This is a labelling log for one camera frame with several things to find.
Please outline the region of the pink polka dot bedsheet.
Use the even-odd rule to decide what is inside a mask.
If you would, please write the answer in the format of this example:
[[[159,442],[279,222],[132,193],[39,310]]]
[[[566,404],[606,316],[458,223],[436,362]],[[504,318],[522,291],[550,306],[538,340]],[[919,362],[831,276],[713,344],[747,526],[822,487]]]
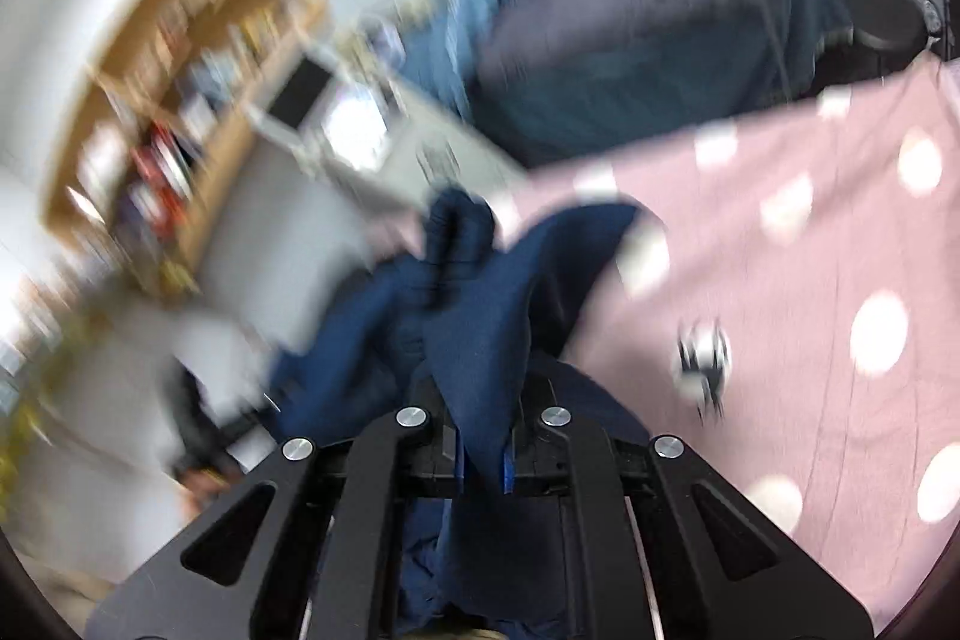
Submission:
[[[571,359],[887,638],[958,632],[958,68],[641,145]]]

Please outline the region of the wooden wall shelf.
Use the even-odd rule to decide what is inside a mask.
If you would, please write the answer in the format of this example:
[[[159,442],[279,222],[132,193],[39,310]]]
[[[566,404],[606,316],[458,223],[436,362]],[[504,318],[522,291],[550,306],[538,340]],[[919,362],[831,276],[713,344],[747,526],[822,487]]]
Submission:
[[[324,21],[327,0],[128,0],[80,71],[43,224],[121,247],[143,291],[195,291],[256,135],[245,109]]]

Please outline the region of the light blue blanket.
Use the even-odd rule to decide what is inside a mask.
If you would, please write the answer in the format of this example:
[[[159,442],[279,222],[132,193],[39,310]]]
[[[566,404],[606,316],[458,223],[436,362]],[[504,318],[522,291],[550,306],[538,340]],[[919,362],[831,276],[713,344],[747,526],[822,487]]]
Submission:
[[[443,0],[400,74],[527,167],[802,96],[843,0]]]

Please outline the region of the navy blue padded jacket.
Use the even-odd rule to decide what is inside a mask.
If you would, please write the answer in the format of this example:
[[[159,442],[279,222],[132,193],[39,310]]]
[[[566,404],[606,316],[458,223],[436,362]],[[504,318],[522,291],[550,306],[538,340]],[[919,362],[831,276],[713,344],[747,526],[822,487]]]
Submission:
[[[407,633],[471,615],[509,638],[568,631],[560,509],[506,494],[506,455],[529,374],[547,377],[571,413],[644,445],[640,420],[562,359],[590,289],[623,237],[649,214],[636,203],[590,203],[535,224],[508,250],[494,245],[487,203],[451,188],[423,224],[421,255],[377,265],[332,305],[313,344],[281,354],[268,380],[277,442],[347,440],[438,386],[472,466],[464,495],[418,500],[404,531],[397,628]]]

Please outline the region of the white floor machine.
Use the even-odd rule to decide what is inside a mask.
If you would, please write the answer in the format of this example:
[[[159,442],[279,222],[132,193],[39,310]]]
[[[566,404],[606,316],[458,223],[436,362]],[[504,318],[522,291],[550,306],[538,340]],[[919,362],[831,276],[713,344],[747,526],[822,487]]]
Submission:
[[[202,298],[290,351],[314,335],[338,281],[376,256],[382,216],[430,208],[457,185],[493,197],[524,170],[387,71],[348,71],[314,47],[241,107],[251,154],[200,265]]]

